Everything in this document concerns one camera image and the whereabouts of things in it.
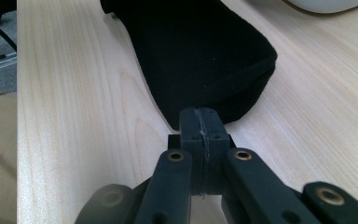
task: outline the screw hole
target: screw hole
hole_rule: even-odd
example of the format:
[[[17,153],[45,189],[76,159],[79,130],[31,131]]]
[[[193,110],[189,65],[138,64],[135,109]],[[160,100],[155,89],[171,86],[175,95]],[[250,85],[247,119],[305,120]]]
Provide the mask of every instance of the screw hole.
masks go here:
[[[317,188],[316,195],[325,203],[332,205],[342,205],[345,203],[344,198],[340,194],[329,188]]]
[[[292,211],[284,211],[282,212],[283,219],[290,224],[301,223],[301,218]]]
[[[173,152],[168,155],[170,161],[182,161],[184,158],[185,156],[181,152]]]
[[[123,201],[123,195],[117,191],[109,191],[104,194],[101,204],[105,207],[114,207]]]
[[[248,161],[252,158],[252,154],[250,154],[249,152],[245,152],[245,151],[237,151],[235,153],[235,157],[242,161]]]

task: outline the white object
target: white object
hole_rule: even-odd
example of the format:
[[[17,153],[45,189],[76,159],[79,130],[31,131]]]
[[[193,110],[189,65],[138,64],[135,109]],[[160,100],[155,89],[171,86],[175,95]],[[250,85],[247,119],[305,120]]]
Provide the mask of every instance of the white object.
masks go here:
[[[340,12],[358,6],[358,0],[289,0],[289,2],[317,13]]]

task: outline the light wood surface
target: light wood surface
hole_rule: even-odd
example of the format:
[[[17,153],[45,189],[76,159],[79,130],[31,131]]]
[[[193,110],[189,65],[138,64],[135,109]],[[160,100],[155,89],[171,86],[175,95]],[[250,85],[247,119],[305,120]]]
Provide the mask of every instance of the light wood surface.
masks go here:
[[[279,53],[258,103],[227,125],[237,146],[294,189],[322,180],[358,199],[358,8],[224,3]],[[96,189],[150,177],[173,130],[98,0],[18,0],[18,36],[18,221],[73,223]],[[191,223],[225,223],[219,197],[193,198]]]

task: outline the wooden table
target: wooden table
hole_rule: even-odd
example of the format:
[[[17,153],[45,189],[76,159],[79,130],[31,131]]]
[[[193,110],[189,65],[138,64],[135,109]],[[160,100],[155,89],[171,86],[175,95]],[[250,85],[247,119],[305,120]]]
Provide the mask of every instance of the wooden table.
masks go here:
[[[358,8],[224,3],[279,53],[258,103],[226,126],[237,146],[294,189],[322,180],[358,199]],[[18,25],[19,222],[73,223],[96,189],[150,177],[174,131],[98,0],[19,0]],[[219,197],[194,197],[191,220],[225,223]]]

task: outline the gray floor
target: gray floor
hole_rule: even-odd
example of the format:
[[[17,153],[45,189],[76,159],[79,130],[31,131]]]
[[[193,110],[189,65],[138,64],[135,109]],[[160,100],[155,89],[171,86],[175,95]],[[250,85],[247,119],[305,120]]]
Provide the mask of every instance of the gray floor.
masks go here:
[[[3,15],[0,28],[17,43],[17,12]],[[11,46],[0,36],[0,55],[13,53]],[[0,92],[17,91],[17,64],[0,69]]]

